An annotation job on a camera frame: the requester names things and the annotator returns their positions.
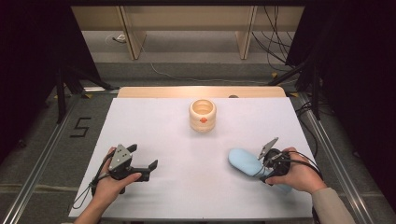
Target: aluminum rail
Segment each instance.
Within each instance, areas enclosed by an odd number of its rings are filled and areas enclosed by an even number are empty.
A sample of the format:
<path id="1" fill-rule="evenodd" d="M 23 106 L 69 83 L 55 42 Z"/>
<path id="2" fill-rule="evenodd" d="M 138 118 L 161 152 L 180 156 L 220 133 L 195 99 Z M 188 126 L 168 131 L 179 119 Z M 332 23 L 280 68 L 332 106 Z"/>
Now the aluminum rail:
<path id="1" fill-rule="evenodd" d="M 309 102 L 308 97 L 305 93 L 301 93 L 301 102 L 306 104 Z M 332 141 L 330 140 L 329 136 L 326 134 L 320 120 L 317 120 L 314 114 L 311 111 L 307 112 L 308 118 L 314 127 L 315 133 L 323 145 L 323 149 L 326 153 L 327 158 L 332 165 L 332 168 L 337 175 L 338 180 L 341 183 L 341 187 L 344 190 L 345 195 L 347 196 L 352 209 L 355 212 L 356 218 L 358 219 L 360 224 L 374 224 L 373 218 L 370 215 L 367 206 L 359 194 L 358 189 L 353 184 L 352 179 L 349 177 L 347 173 L 347 169 L 345 168 L 343 162 L 340 160 L 335 148 L 332 145 Z"/>

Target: light blue object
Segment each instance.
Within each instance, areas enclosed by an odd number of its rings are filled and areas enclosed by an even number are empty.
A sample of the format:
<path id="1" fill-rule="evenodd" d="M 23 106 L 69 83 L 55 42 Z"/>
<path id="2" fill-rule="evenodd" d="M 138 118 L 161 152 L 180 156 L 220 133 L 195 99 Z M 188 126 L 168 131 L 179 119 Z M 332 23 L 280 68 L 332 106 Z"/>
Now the light blue object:
<path id="1" fill-rule="evenodd" d="M 242 148 L 233 148 L 228 154 L 228 161 L 236 169 L 242 171 L 248 176 L 260 178 L 264 175 L 269 175 L 271 170 L 265 169 L 262 162 L 256 156 Z M 290 192 L 289 185 L 276 185 L 285 192 Z"/>

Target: wooden panel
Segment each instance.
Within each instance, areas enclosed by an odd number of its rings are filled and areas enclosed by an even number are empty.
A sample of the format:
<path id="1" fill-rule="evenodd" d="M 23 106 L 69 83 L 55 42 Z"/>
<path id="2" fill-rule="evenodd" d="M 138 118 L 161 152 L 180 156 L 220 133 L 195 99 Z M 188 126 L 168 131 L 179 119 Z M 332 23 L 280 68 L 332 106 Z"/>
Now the wooden panel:
<path id="1" fill-rule="evenodd" d="M 72 7 L 82 31 L 121 31 L 118 7 Z"/>
<path id="2" fill-rule="evenodd" d="M 134 30 L 238 31 L 250 25 L 251 7 L 124 7 Z"/>
<path id="3" fill-rule="evenodd" d="M 274 7 L 265 7 L 265 10 L 264 7 L 257 8 L 254 31 L 273 31 L 271 23 L 275 24 L 276 22 L 276 28 L 279 32 L 294 32 L 297 30 L 304 7 L 279 7 L 277 19 Z"/>
<path id="4" fill-rule="evenodd" d="M 180 86 L 180 87 L 123 87 L 119 98 L 190 98 L 215 97 L 228 98 L 236 95 L 241 98 L 286 97 L 280 87 L 242 87 L 242 86 Z"/>

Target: hand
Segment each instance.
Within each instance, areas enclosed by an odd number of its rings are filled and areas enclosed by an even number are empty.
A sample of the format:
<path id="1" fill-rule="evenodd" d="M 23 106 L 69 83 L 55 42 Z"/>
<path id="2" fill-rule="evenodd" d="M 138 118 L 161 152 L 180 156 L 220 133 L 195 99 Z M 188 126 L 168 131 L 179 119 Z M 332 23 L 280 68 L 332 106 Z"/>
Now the hand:
<path id="1" fill-rule="evenodd" d="M 112 147 L 108 151 L 107 155 L 110 154 L 115 149 L 116 149 L 115 147 Z M 108 159 L 105 165 L 103 166 L 101 174 L 108 173 L 108 166 L 110 165 L 110 163 L 111 163 L 111 159 Z M 101 179 L 97 184 L 96 192 L 92 200 L 98 201 L 104 205 L 107 204 L 107 206 L 111 205 L 119 196 L 120 191 L 126 186 L 135 182 L 141 175 L 142 174 L 140 173 L 128 175 L 122 180 L 113 179 L 111 178 L 111 176 Z"/>
<path id="2" fill-rule="evenodd" d="M 286 148 L 291 160 L 308 162 L 309 160 L 299 155 L 294 147 Z M 265 181 L 266 184 L 286 184 L 299 191 L 305 191 L 310 194 L 319 189 L 326 189 L 326 184 L 321 180 L 320 176 L 306 165 L 292 162 L 289 172 L 282 176 L 273 176 Z"/>
<path id="3" fill-rule="evenodd" d="M 112 147 L 108 153 L 110 154 L 116 148 Z M 111 159 L 108 159 L 103 166 L 102 173 L 108 173 L 108 166 Z M 128 175 L 122 180 L 115 180 L 111 176 L 99 180 L 96 186 L 96 192 L 92 200 L 76 219 L 75 224 L 96 224 L 106 209 L 117 199 L 120 191 L 126 186 L 135 182 L 142 174 L 136 173 Z"/>

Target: white table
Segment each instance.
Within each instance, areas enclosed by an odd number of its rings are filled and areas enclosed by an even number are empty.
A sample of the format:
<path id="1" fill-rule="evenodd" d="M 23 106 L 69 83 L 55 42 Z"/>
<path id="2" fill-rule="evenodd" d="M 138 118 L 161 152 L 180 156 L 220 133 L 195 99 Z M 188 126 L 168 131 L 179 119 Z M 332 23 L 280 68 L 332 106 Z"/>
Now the white table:
<path id="1" fill-rule="evenodd" d="M 189 125 L 188 108 L 196 98 L 114 99 L 78 195 L 87 188 L 109 148 L 137 144 L 132 166 L 159 160 L 149 182 L 133 183 L 106 210 L 119 220 L 266 220 L 312 217 L 309 194 L 285 193 L 234 169 L 227 157 L 242 147 L 258 155 L 279 137 L 278 149 L 294 146 L 312 153 L 290 99 L 210 98 L 217 123 L 210 133 Z M 80 209 L 69 216 L 77 217 Z"/>

